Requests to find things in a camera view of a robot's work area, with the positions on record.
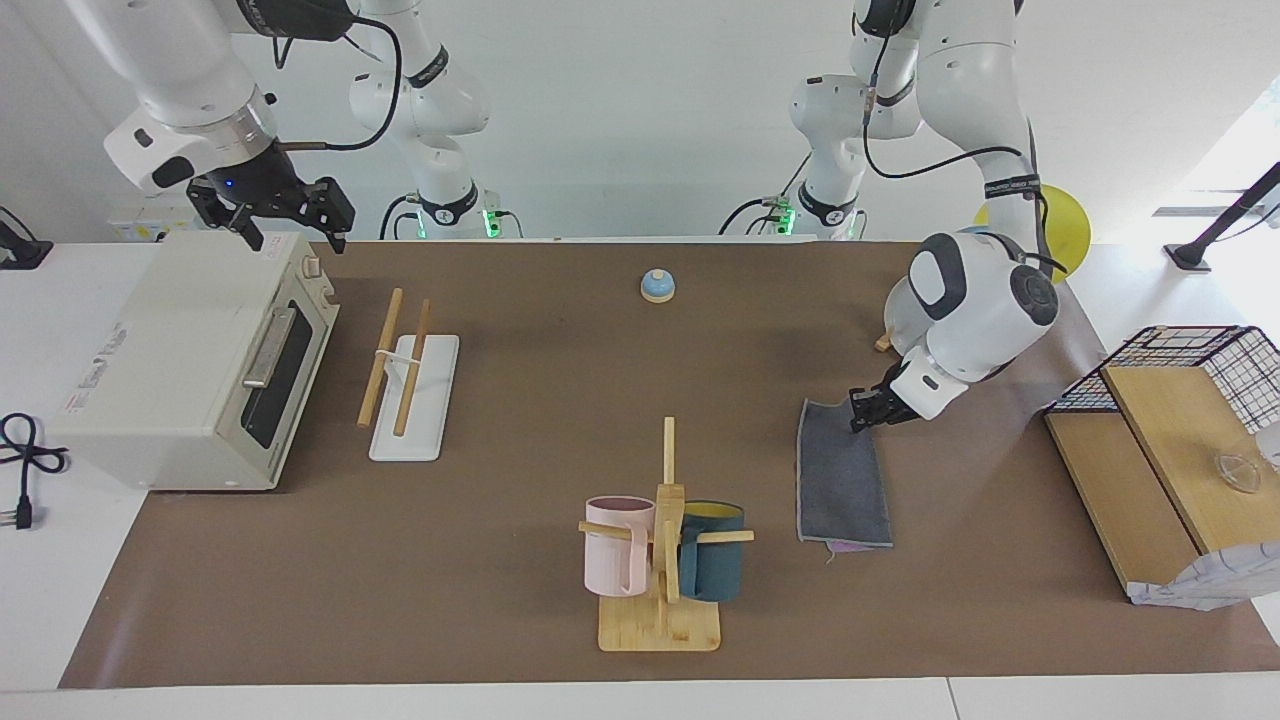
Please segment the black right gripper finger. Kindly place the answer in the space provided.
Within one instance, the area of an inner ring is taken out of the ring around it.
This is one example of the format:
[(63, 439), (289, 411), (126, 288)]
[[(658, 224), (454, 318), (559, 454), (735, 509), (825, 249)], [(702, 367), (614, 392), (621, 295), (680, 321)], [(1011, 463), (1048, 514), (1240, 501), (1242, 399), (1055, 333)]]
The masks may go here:
[(320, 231), (335, 254), (343, 254), (347, 234), (353, 229), (356, 210), (344, 190), (333, 177), (303, 184), (300, 206), (301, 225)]
[(264, 237), (250, 205), (227, 205), (216, 192), (187, 192), (186, 196), (206, 227), (238, 234), (255, 252), (262, 249)]

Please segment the purple and grey towel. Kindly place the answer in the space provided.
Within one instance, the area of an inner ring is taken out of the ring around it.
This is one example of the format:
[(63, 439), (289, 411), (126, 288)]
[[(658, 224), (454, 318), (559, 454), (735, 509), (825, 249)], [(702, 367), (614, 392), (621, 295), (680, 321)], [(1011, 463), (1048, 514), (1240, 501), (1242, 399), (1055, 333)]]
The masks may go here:
[(850, 402), (805, 398), (796, 430), (796, 536), (831, 553), (893, 547), (884, 475), (869, 430), (852, 432)]

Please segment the white towel rack wooden bars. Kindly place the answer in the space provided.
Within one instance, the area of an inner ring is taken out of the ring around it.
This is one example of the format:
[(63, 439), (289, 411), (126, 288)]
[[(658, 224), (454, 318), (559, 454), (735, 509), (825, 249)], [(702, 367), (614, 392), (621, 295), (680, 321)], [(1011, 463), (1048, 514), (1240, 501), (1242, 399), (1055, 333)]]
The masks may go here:
[(376, 462), (430, 462), (440, 456), (460, 354), (457, 334), (429, 334), (430, 302), (419, 328), (397, 334), (403, 290), (392, 291), (357, 427), (374, 427), (369, 457)]

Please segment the beige toaster oven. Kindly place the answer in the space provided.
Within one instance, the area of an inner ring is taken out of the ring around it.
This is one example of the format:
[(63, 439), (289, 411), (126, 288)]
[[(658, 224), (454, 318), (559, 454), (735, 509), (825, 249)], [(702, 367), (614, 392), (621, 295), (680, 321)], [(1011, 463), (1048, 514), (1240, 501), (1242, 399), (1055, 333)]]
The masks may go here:
[(312, 245), (170, 234), (46, 424), (146, 491), (270, 491), (339, 311)]

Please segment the dark teal mug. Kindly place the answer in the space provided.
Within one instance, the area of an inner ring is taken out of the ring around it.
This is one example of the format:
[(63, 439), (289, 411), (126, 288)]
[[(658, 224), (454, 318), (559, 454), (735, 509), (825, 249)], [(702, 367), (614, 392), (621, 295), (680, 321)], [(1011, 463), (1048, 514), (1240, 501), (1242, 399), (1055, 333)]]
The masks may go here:
[(735, 503), (710, 500), (685, 503), (678, 544), (678, 588), (682, 597), (718, 603), (739, 596), (742, 543), (700, 543), (698, 537), (744, 528), (745, 512)]

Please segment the yellow plate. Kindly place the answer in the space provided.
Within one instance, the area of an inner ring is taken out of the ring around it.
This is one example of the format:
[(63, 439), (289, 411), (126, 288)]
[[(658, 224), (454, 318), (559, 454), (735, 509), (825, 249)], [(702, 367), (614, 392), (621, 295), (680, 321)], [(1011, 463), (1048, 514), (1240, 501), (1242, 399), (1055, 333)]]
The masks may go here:
[(1055, 284), (1065, 281), (1084, 261), (1091, 247), (1091, 223), (1083, 206), (1070, 193), (1052, 184), (1042, 184), (1036, 176), (1015, 176), (989, 182), (986, 195), (996, 200), (1030, 197), (1038, 208), (1044, 208), (1036, 211), (1038, 250), (1027, 250), (1010, 234), (991, 229), (987, 202), (975, 215), (974, 225), (964, 229), (965, 233), (989, 236), (1002, 243), (1014, 263), (1030, 265), (1033, 269), (1044, 264), (1052, 273), (1051, 281)]

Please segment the wooden shelf boards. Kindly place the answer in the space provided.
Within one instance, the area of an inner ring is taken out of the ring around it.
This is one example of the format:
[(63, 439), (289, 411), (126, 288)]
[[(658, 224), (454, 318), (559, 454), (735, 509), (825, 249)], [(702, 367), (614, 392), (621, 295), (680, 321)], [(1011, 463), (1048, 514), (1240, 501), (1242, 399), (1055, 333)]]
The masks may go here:
[[(1280, 541), (1280, 457), (1254, 436), (1198, 366), (1111, 366), (1102, 378), (1116, 413), (1046, 413), (1124, 591), (1167, 584), (1198, 557)], [(1216, 457), (1254, 454), (1257, 493), (1229, 487)]]

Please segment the pink mug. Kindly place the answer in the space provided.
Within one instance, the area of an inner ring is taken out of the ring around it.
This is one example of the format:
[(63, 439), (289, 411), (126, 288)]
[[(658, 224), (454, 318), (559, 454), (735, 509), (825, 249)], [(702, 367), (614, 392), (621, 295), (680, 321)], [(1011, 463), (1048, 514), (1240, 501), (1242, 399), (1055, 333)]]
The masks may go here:
[(646, 593), (655, 510), (652, 500), (636, 496), (596, 496), (586, 502), (586, 521), (623, 532), (621, 537), (585, 534), (584, 584), (590, 592), (602, 597)]

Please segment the wooden mug tree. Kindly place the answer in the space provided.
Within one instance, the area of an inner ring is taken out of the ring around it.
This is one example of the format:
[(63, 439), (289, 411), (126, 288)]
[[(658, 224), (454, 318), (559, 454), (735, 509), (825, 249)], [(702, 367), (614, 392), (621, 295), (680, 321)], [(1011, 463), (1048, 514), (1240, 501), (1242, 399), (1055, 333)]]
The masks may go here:
[(579, 521), (591, 538), (618, 541), (620, 591), (599, 596), (596, 644), (605, 652), (710, 652), (721, 647), (717, 602), (682, 594), (678, 574), (696, 553), (684, 551), (685, 487), (676, 482), (676, 419), (663, 420), (662, 483), (636, 519), (604, 519), (593, 509)]

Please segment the clear glass lid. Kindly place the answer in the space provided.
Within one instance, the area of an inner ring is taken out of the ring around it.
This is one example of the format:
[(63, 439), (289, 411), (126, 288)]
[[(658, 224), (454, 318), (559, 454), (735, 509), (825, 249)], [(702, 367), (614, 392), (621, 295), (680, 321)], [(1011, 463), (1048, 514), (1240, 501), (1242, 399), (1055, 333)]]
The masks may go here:
[(1260, 460), (1254, 454), (1226, 451), (1216, 457), (1222, 480), (1236, 492), (1254, 495), (1262, 484)]

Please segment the marble patterned paper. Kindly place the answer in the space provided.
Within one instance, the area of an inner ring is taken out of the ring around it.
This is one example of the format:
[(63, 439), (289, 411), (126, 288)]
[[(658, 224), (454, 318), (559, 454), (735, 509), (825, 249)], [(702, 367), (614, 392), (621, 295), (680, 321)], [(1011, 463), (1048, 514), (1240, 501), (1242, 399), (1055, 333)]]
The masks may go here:
[(1125, 592), (1134, 605), (1199, 611), (1280, 592), (1280, 539), (1206, 553), (1167, 584), (1129, 582)]

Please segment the brown table mat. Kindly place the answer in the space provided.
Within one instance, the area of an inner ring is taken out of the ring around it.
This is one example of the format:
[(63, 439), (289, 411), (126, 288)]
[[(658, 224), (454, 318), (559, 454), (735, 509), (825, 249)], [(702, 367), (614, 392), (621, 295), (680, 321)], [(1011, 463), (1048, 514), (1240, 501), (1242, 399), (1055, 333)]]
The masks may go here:
[[(831, 559), (795, 527), (805, 398), (877, 382), (910, 243), (352, 243), (340, 315), (279, 487), (154, 495), (65, 688), (1236, 673), (1280, 669), (1248, 603), (1126, 601), (1038, 418), (1098, 360), (1052, 333), (933, 421), (881, 428), (893, 547)], [(675, 297), (640, 281), (668, 270)], [(440, 456), (376, 462), (357, 427), (397, 334), (457, 334)], [(741, 505), (742, 593), (709, 653), (604, 653), (588, 498), (652, 496), (662, 424), (694, 498)]]

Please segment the black stand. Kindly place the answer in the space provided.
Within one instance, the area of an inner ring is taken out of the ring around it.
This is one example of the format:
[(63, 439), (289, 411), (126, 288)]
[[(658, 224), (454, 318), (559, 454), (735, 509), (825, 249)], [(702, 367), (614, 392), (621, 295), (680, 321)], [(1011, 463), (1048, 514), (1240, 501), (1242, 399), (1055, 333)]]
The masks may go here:
[[(1204, 254), (1212, 243), (1242, 234), (1258, 224), (1268, 222), (1276, 211), (1280, 211), (1280, 195), (1277, 195), (1276, 187), (1280, 187), (1280, 160), (1274, 163), (1231, 205), (1226, 206), (1196, 240), (1189, 243), (1167, 243), (1164, 246), (1165, 254), (1176, 268), (1184, 272), (1211, 272), (1212, 268), (1204, 261)], [(1228, 234), (1228, 231), (1238, 220), (1248, 215), (1266, 199), (1272, 199), (1274, 201), (1271, 204), (1266, 202), (1266, 206), (1270, 206), (1268, 211), (1265, 211), (1253, 225), (1234, 234)]]

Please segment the black clamp mount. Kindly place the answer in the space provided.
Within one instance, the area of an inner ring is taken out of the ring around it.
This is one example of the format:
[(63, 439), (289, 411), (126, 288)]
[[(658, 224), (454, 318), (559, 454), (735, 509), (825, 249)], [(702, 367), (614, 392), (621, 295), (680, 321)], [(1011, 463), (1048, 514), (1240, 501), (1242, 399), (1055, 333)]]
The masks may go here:
[(0, 205), (0, 269), (38, 268), (52, 247), (52, 241), (37, 238), (17, 214)]

